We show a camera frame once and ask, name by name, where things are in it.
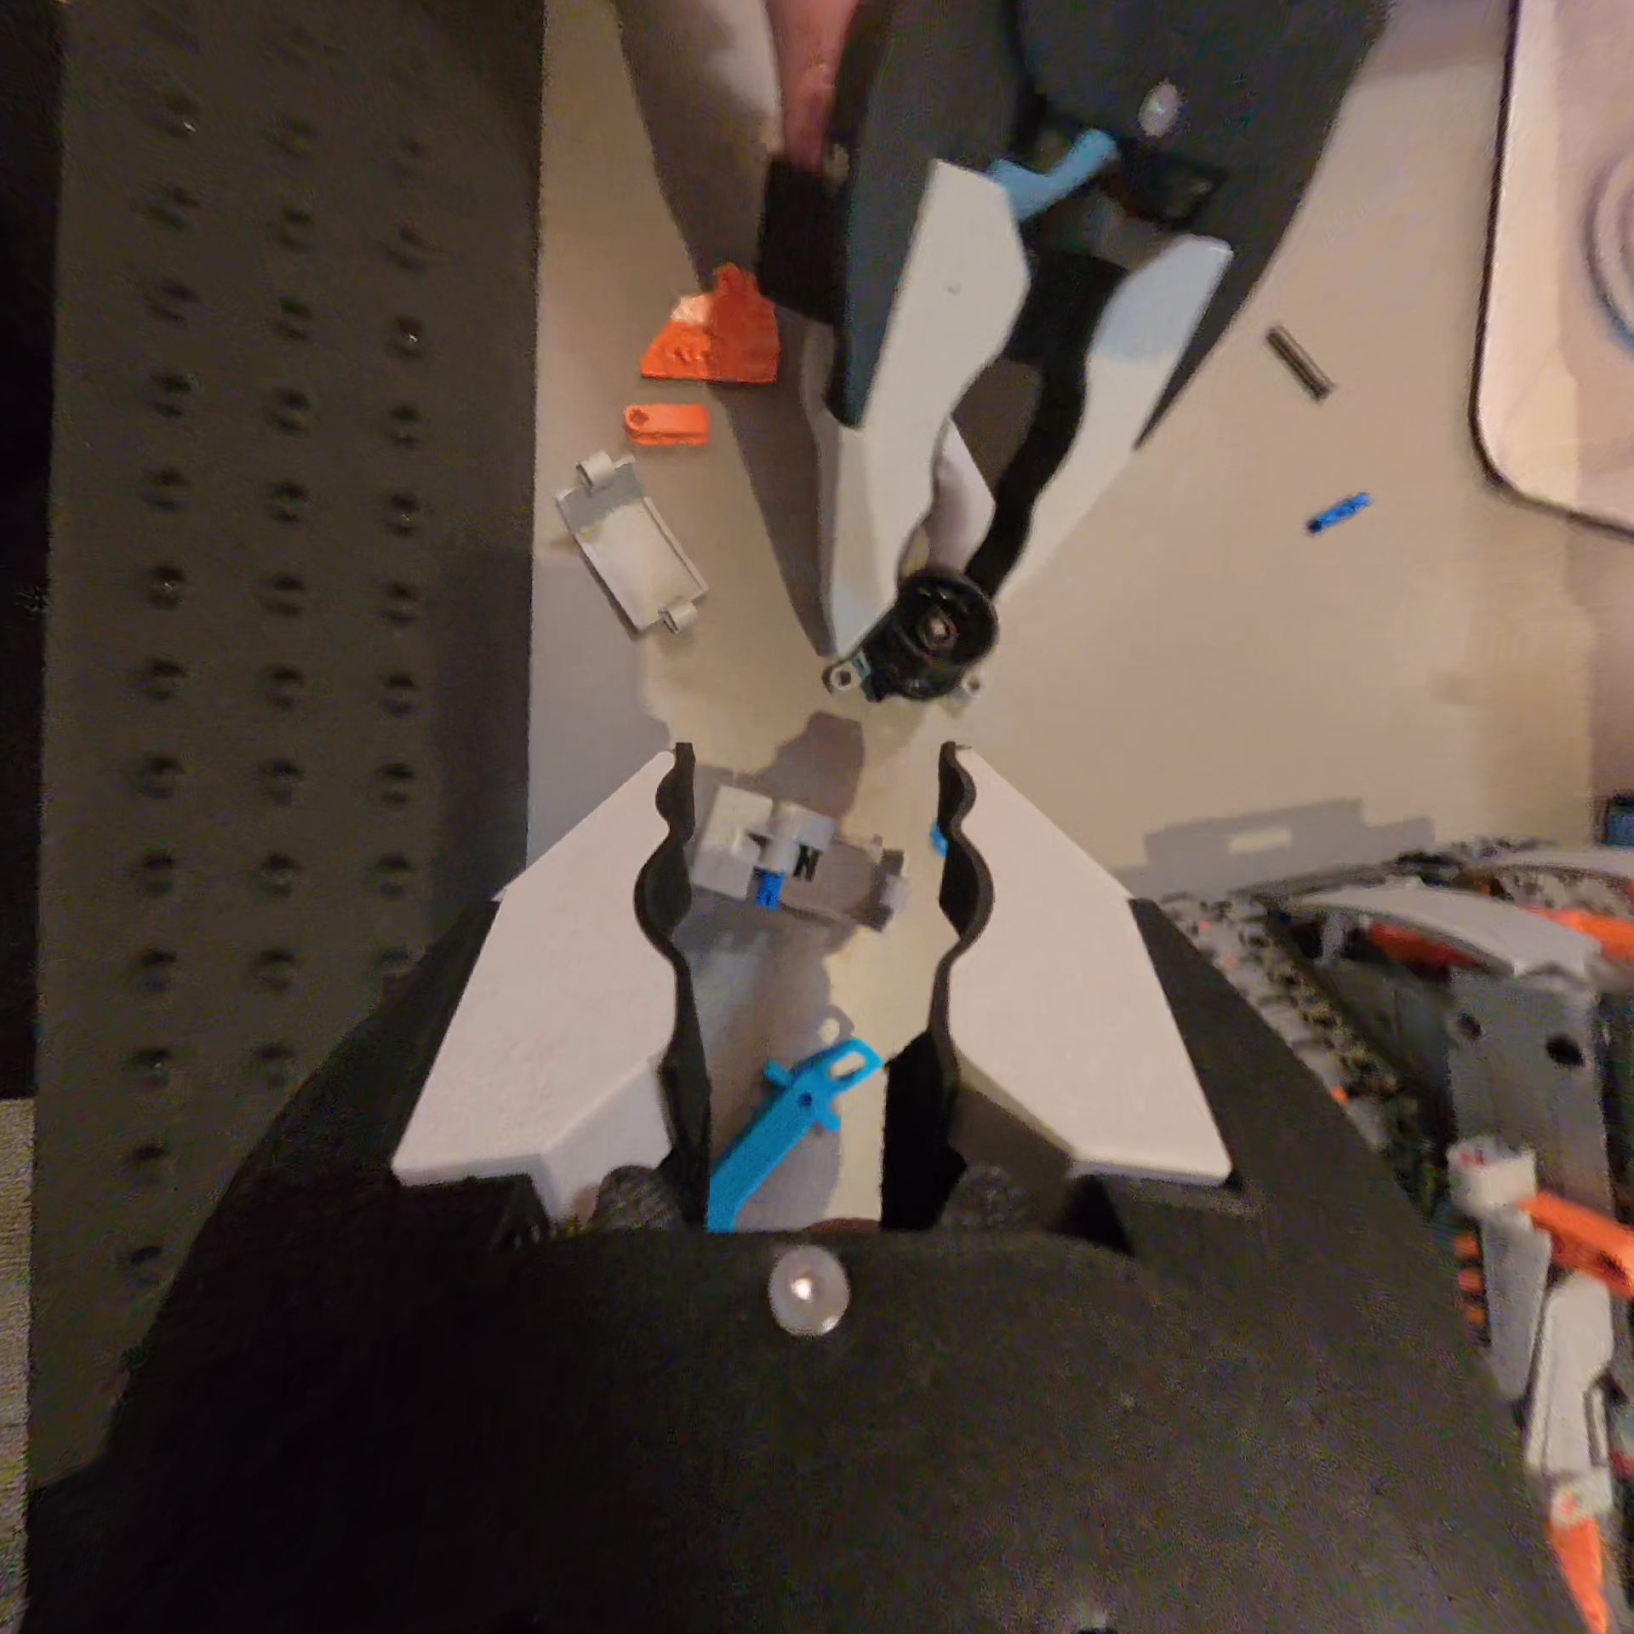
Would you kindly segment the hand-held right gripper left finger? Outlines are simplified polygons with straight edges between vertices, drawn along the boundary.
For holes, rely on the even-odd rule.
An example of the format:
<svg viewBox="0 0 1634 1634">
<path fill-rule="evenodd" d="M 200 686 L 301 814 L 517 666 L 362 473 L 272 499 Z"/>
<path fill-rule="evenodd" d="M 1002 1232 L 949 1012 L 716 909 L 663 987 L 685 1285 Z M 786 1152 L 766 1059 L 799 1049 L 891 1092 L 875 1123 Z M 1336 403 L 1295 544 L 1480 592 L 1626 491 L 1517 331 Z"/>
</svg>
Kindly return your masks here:
<svg viewBox="0 0 1634 1634">
<path fill-rule="evenodd" d="M 710 1088 L 677 931 L 688 915 L 692 748 L 663 750 L 500 892 L 397 1147 L 397 1180 L 527 1180 L 595 1201 L 665 1170 L 706 1201 Z"/>
</svg>

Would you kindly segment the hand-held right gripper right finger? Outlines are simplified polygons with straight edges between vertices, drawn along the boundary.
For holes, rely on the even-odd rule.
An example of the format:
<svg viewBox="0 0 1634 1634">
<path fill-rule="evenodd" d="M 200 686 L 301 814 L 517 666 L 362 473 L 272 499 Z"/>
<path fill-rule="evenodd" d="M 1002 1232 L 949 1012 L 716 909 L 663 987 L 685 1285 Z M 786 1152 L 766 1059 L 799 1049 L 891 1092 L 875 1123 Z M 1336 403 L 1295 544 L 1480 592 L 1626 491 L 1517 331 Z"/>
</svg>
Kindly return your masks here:
<svg viewBox="0 0 1634 1634">
<path fill-rule="evenodd" d="M 1219 1199 L 1233 1160 L 1130 892 L 974 750 L 937 754 L 937 960 L 914 1139 L 941 1176 L 1006 1172 Z"/>
</svg>

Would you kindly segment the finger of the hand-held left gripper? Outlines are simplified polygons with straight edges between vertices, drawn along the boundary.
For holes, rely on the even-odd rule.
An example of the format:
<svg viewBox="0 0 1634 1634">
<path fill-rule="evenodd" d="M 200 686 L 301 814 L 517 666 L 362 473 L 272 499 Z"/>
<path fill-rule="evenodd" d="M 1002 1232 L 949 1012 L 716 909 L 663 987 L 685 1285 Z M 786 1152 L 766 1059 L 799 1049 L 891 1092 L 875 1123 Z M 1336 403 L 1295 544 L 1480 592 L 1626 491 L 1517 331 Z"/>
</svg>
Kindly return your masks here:
<svg viewBox="0 0 1634 1634">
<path fill-rule="evenodd" d="M 935 160 L 860 425 L 811 392 L 823 615 L 850 662 L 914 567 L 967 569 L 994 499 L 951 417 L 1009 339 L 1029 263 L 1009 199 Z"/>
<path fill-rule="evenodd" d="M 1132 460 L 1188 353 L 1233 250 L 1192 234 L 1126 259 L 1042 252 L 1007 359 L 1033 370 L 1033 415 L 994 487 L 967 577 L 1000 602 L 1066 540 Z"/>
</svg>

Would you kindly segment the blue plastic separator tool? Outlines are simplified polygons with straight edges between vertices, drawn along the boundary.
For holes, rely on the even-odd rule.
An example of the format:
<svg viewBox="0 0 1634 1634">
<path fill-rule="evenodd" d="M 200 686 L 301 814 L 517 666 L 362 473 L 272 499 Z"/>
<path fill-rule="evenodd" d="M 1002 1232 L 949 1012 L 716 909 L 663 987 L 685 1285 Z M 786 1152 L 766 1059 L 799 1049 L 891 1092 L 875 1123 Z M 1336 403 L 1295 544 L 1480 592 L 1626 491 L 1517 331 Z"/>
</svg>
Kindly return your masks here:
<svg viewBox="0 0 1634 1634">
<path fill-rule="evenodd" d="M 838 1133 L 840 1100 L 879 1076 L 885 1063 L 860 1038 L 836 1040 L 795 1065 L 768 1061 L 768 1096 L 708 1180 L 706 1232 L 731 1234 L 743 1209 L 813 1131 Z"/>
</svg>

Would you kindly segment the small white blue connector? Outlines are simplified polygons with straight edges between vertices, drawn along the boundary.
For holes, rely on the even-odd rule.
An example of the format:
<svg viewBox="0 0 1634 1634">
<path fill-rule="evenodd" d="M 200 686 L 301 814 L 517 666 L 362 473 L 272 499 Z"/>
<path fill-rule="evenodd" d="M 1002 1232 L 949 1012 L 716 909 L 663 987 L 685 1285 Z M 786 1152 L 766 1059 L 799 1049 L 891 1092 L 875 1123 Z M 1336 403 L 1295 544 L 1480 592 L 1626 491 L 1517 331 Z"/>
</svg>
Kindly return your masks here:
<svg viewBox="0 0 1634 1634">
<path fill-rule="evenodd" d="M 908 905 L 902 851 L 852 841 L 817 810 L 733 783 L 714 791 L 687 874 L 694 890 L 757 913 L 875 934 Z"/>
</svg>

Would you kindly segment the person's left hand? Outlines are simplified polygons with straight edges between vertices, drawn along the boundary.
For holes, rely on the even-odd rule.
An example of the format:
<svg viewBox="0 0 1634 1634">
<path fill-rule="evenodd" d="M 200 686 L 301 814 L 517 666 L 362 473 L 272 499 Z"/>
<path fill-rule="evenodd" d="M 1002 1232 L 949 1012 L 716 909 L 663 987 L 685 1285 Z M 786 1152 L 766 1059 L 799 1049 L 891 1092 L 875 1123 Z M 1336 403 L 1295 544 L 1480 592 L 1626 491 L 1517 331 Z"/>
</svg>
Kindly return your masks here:
<svg viewBox="0 0 1634 1634">
<path fill-rule="evenodd" d="M 860 3 L 766 3 L 782 100 L 782 149 L 817 172 L 852 18 Z"/>
</svg>

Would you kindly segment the short black axle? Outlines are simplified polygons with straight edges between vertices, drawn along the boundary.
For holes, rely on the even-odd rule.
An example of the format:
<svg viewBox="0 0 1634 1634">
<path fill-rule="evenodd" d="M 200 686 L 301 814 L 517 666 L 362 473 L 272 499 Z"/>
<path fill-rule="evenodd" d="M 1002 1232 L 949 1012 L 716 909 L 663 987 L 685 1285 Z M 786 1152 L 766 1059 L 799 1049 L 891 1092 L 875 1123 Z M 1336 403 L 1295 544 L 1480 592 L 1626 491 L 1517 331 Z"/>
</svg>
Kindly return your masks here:
<svg viewBox="0 0 1634 1634">
<path fill-rule="evenodd" d="M 1268 330 L 1264 343 L 1315 403 L 1325 403 L 1334 394 L 1334 380 L 1286 328 Z"/>
</svg>

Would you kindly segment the orange flat panel piece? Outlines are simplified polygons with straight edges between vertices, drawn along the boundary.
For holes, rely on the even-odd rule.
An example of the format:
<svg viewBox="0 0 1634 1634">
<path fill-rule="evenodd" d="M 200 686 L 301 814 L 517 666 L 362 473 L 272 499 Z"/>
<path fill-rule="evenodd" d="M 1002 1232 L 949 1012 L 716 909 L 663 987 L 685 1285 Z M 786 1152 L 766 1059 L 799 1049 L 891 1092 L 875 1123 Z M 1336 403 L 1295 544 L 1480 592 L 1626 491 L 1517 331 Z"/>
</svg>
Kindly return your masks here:
<svg viewBox="0 0 1634 1634">
<path fill-rule="evenodd" d="M 712 289 L 681 300 L 640 359 L 653 382 L 770 386 L 782 370 L 782 331 L 758 281 L 735 263 Z"/>
</svg>

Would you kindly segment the grey flat hinged panel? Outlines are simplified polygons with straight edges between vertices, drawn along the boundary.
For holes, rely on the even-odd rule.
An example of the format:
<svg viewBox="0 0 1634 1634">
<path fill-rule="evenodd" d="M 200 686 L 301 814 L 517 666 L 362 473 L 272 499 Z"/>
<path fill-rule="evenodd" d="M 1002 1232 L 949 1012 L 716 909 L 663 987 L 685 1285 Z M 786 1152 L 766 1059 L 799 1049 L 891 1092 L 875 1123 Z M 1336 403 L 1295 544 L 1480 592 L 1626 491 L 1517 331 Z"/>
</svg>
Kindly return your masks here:
<svg viewBox="0 0 1634 1634">
<path fill-rule="evenodd" d="M 576 481 L 558 493 L 558 512 L 568 536 L 636 635 L 694 629 L 708 594 L 657 507 L 648 497 L 630 458 L 585 458 Z"/>
</svg>

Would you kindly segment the white flat sheet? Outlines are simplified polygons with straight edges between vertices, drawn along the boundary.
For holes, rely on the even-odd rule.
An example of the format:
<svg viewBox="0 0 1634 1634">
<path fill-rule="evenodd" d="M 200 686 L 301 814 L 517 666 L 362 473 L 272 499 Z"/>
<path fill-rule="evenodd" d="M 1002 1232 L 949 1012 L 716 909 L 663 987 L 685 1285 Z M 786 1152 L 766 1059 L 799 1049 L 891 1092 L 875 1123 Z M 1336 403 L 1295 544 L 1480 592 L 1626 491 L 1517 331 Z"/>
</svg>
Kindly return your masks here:
<svg viewBox="0 0 1634 1634">
<path fill-rule="evenodd" d="M 1632 5 L 1509 9 L 1472 431 L 1515 499 L 1632 534 Z"/>
</svg>

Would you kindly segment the grey orange tracked toy robot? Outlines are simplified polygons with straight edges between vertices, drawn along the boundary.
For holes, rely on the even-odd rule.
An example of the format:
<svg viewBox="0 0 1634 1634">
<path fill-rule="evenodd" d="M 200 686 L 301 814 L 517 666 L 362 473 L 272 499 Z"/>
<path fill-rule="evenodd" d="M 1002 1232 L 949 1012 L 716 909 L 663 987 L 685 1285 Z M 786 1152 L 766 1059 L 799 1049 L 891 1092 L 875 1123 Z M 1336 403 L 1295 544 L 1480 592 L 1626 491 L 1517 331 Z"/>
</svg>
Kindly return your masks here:
<svg viewBox="0 0 1634 1634">
<path fill-rule="evenodd" d="M 1587 1631 L 1630 1631 L 1630 853 L 1472 843 L 1157 899 L 1457 1271 Z"/>
</svg>

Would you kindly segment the black perforated board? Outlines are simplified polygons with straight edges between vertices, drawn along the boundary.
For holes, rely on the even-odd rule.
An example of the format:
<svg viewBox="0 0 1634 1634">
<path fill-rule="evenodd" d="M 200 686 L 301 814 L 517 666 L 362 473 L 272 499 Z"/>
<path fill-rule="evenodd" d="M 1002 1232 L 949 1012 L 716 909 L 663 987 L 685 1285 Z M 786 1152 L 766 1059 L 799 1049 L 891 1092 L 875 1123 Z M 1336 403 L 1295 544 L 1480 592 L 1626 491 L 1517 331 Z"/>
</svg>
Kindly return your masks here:
<svg viewBox="0 0 1634 1634">
<path fill-rule="evenodd" d="M 544 5 L 72 5 L 29 1487 L 521 864 Z"/>
</svg>

